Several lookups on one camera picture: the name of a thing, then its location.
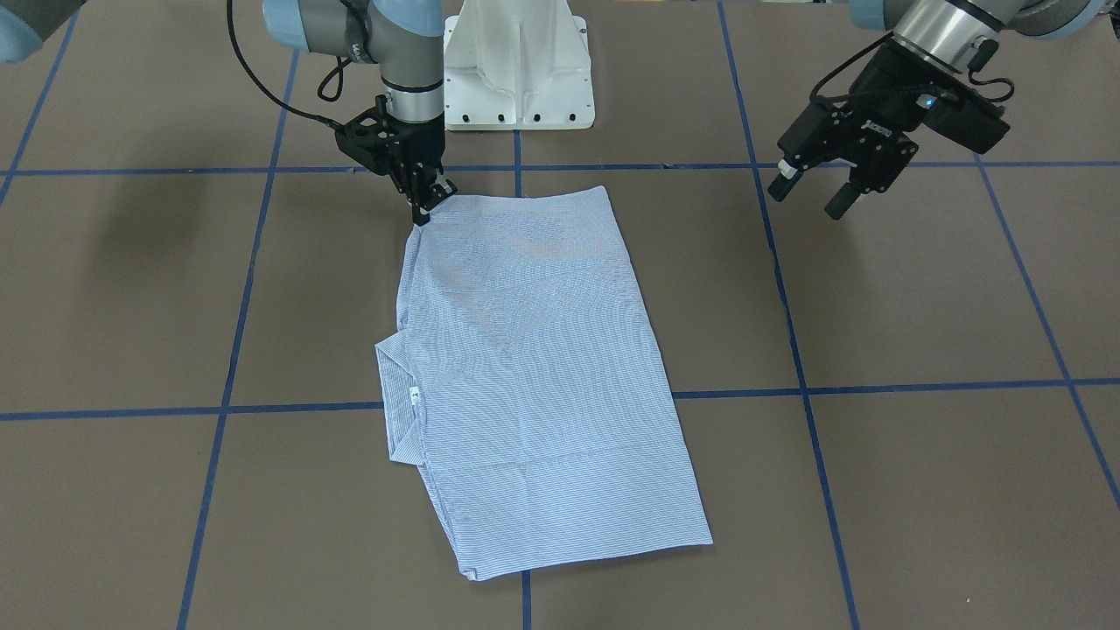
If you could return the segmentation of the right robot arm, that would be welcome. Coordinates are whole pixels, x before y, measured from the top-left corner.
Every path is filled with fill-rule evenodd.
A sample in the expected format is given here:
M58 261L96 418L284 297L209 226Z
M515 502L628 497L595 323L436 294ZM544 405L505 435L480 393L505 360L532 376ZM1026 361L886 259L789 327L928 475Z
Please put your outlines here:
M377 67L381 92L349 121L300 110L267 89L240 47L235 4L223 4L227 41L256 91L287 113L328 128L340 154L391 179L416 226L458 191L445 176L444 4L439 1L264 1L265 31L280 46L349 67Z

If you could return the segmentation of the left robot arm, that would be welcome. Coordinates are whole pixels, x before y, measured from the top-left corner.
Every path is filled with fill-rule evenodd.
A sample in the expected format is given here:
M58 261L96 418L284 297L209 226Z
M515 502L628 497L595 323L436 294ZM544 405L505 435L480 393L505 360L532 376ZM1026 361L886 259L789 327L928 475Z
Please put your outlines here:
M1099 16L1117 21L1116 1L852 1L849 8L852 24L881 36L853 56L865 67L843 94L823 89L851 59L811 89L808 106L780 137L780 172L767 189L781 202L805 172L843 161L847 182L825 204L836 220L861 196L892 187L920 151L909 135L921 126L973 154L1004 140L1015 85L999 77L1004 94L988 96L979 77L1000 33L1066 39Z

